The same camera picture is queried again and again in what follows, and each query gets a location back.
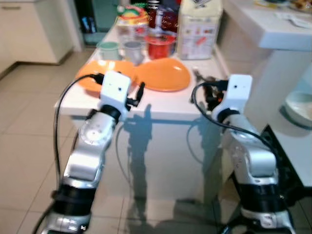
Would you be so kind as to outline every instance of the food container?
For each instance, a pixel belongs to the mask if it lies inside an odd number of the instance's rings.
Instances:
[[[176,38],[169,35],[147,36],[148,55],[150,59],[161,59],[169,57],[173,50]]]
[[[142,54],[142,43],[139,41],[129,41],[123,45],[125,49],[125,59],[138,66],[144,60]]]
[[[118,16],[116,25],[121,46],[128,41],[140,41],[144,45],[144,37],[148,34],[148,15],[144,9],[127,6],[126,13]]]
[[[177,37],[177,54],[180,59],[212,58],[221,15],[221,0],[182,1]]]

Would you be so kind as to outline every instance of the white cabinet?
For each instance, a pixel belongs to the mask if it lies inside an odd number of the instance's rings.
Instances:
[[[0,2],[0,31],[16,61],[58,63],[72,49],[59,0]]]
[[[12,58],[6,43],[1,38],[0,34],[0,74],[5,71],[8,67],[10,67],[14,63],[14,59]]]

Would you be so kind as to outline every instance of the beige floor tile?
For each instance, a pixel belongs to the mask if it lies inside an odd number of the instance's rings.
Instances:
[[[61,147],[59,152],[61,158],[61,170],[62,173],[65,170],[73,139],[67,138]],[[55,165],[53,164],[48,172],[48,175],[44,179],[36,197],[30,207],[30,211],[43,212],[46,207],[51,203],[51,192],[56,188],[56,172]]]
[[[72,130],[70,130],[68,137],[75,137],[76,133],[77,133],[77,127],[74,126]]]
[[[308,220],[298,202],[295,206],[290,207],[290,211],[296,229],[310,228]],[[237,217],[240,213],[240,209],[237,207],[237,203],[222,199],[221,201],[214,202],[214,212],[217,223],[225,224],[230,219]]]
[[[118,234],[215,234],[215,226],[178,223],[171,220],[121,219]]]
[[[6,130],[9,134],[53,135],[56,94],[40,94],[27,106]],[[69,116],[59,118],[59,136],[66,137],[73,128]]]
[[[297,229],[310,228],[309,222],[299,202],[297,202],[293,207],[290,207],[289,210],[292,213],[292,219],[295,228]]]
[[[121,217],[215,224],[212,206],[182,201],[149,199],[145,203],[143,200],[125,198]]]
[[[0,92],[0,132],[3,132],[35,98],[35,94]]]
[[[16,234],[26,211],[0,209],[0,233]]]
[[[119,218],[92,217],[86,234],[117,234]]]
[[[239,213],[237,202],[226,199],[214,201],[214,214],[218,226],[226,224],[232,218],[237,217]]]
[[[52,165],[52,137],[2,135],[0,157],[0,208],[27,210]]]
[[[67,138],[61,151],[61,166],[62,171],[64,171],[65,166],[67,164],[68,157],[70,155],[70,150],[72,147],[72,138]],[[46,207],[51,203],[51,192],[56,187],[56,176],[55,176],[55,168],[54,165],[50,168],[49,173],[44,180],[42,186],[40,187],[36,198],[30,208],[31,211],[43,212]],[[105,216],[105,217],[114,217],[119,218],[120,212],[122,208],[122,197],[111,197],[107,196],[105,185],[100,183],[96,198],[93,203],[92,212],[97,216]]]
[[[73,53],[49,81],[44,92],[61,94],[64,88],[74,80],[79,69],[86,63],[92,52],[93,50]]]
[[[228,179],[221,191],[218,193],[219,199],[225,199],[227,201],[232,201],[234,203],[238,203],[240,201],[239,195],[236,191],[235,185],[232,179]]]
[[[21,225],[18,234],[29,234],[40,218],[41,213],[29,212]],[[117,234],[118,230],[117,218],[103,218],[103,217],[92,217],[90,227],[86,234]]]
[[[308,218],[309,224],[312,227],[312,197],[305,197],[300,200],[301,207]]]
[[[19,65],[0,81],[0,90],[41,92],[58,69],[53,65]]]

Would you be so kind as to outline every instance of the orange plate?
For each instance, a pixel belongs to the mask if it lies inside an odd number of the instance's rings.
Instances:
[[[87,74],[105,74],[106,71],[118,71],[130,77],[134,81],[135,70],[133,63],[127,61],[92,61],[84,65],[77,73],[76,78]],[[92,78],[86,78],[79,82],[79,84],[91,95],[98,97],[101,92],[102,86],[97,84]]]
[[[148,89],[173,92],[185,89],[191,80],[188,69],[174,58],[161,58],[136,67],[136,83]]]

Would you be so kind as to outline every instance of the white countertop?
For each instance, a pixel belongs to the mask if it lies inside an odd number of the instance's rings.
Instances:
[[[288,20],[279,19],[275,13],[289,12],[309,22],[312,22],[311,15],[287,7],[279,10],[257,6],[253,0],[224,0],[223,6],[259,47],[312,51],[312,29],[294,26]]]
[[[114,27],[104,40],[117,41],[117,33]],[[95,59],[97,59],[97,50],[95,50],[88,62]],[[200,117],[199,111],[189,102],[192,90],[195,86],[195,77],[192,73],[192,68],[197,67],[204,77],[224,77],[222,76],[215,58],[209,60],[188,60],[182,63],[189,69],[191,74],[190,85],[186,89],[178,92],[157,92],[145,89],[141,103],[137,108],[133,107],[131,109],[129,117],[132,117],[134,114],[143,116],[144,110],[148,104],[151,104],[152,119],[192,121]],[[91,108],[97,108],[98,102],[98,98],[86,94],[81,86],[75,85],[66,95],[62,103],[61,113],[72,116],[86,116]]]

